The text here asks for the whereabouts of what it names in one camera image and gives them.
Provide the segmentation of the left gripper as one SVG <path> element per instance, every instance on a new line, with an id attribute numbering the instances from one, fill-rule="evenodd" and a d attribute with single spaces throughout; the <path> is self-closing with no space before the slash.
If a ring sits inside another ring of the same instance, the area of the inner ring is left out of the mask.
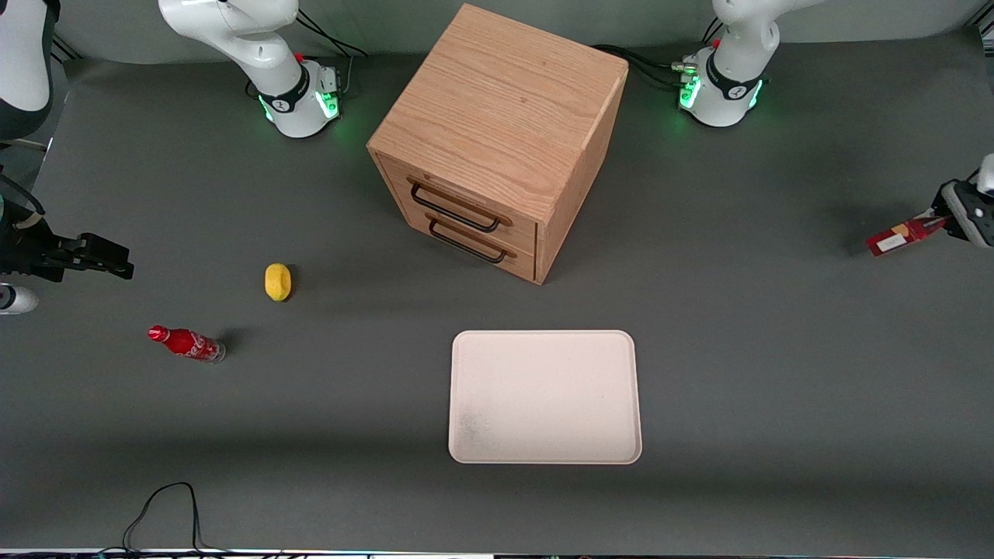
<path id="1" fill-rule="evenodd" d="M 938 200 L 931 205 L 931 219 L 946 220 L 948 236 L 993 237 L 993 153 L 966 180 L 944 184 Z"/>

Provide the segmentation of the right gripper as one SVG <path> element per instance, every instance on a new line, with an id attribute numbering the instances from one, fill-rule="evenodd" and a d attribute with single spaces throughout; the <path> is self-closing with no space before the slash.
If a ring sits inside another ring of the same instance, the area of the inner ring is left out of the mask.
<path id="1" fill-rule="evenodd" d="M 18 218 L 2 219 L 1 275 L 40 277 L 59 283 L 65 270 L 95 270 L 131 280 L 134 265 L 123 245 L 93 233 L 79 234 L 72 244 L 72 259 L 60 254 L 62 237 L 52 232 L 43 218 L 29 218 L 27 227 L 17 227 Z"/>

